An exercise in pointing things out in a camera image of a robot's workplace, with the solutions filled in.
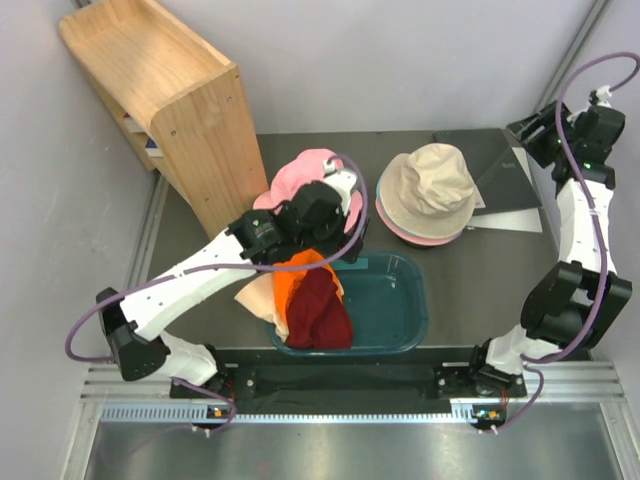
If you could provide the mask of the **beige bucket hat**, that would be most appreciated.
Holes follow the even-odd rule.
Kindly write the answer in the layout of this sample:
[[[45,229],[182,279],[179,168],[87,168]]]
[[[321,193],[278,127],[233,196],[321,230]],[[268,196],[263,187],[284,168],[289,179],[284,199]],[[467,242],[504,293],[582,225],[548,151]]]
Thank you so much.
[[[396,155],[379,178],[376,196],[401,231],[445,240],[461,233],[473,216],[476,185],[457,147],[431,143]]]

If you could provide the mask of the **dark red bucket hat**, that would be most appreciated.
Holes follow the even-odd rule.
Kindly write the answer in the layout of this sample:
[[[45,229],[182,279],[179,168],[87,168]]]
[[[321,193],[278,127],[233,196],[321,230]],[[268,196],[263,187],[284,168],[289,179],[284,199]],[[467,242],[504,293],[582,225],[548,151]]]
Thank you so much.
[[[295,289],[286,309],[289,334],[286,345],[293,349],[349,349],[353,326],[338,295],[332,274],[310,270]]]

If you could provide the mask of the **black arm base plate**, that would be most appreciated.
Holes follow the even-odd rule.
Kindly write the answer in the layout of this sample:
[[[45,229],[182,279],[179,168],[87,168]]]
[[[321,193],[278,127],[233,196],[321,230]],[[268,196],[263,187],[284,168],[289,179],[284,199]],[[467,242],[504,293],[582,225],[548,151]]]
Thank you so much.
[[[240,365],[216,374],[202,388],[246,401],[281,392],[409,392],[428,399],[520,398],[525,393],[517,376],[485,377],[465,364],[429,363]]]

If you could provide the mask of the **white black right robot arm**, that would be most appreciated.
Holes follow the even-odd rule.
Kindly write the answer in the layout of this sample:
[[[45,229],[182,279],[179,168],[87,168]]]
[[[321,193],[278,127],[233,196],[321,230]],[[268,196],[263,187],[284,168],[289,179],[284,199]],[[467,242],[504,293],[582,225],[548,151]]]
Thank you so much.
[[[552,169],[560,212],[557,264],[526,298],[520,322],[474,349],[466,380],[476,394],[508,389],[526,362],[599,343],[632,295],[617,275],[608,246],[615,171],[606,160],[625,127],[606,100],[573,113],[554,101],[508,130],[536,163]]]

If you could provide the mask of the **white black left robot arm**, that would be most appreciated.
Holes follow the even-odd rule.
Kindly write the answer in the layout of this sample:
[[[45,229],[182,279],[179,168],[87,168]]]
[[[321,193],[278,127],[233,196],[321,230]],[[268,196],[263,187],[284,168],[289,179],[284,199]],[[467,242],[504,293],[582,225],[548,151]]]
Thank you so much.
[[[358,166],[328,149],[299,154],[253,207],[164,275],[125,292],[105,291],[98,310],[121,377],[160,373],[205,396],[226,387],[215,349],[170,335],[179,316],[243,282],[239,299],[270,320],[299,352],[343,353],[354,342],[333,265],[356,261],[367,228],[368,191]]]

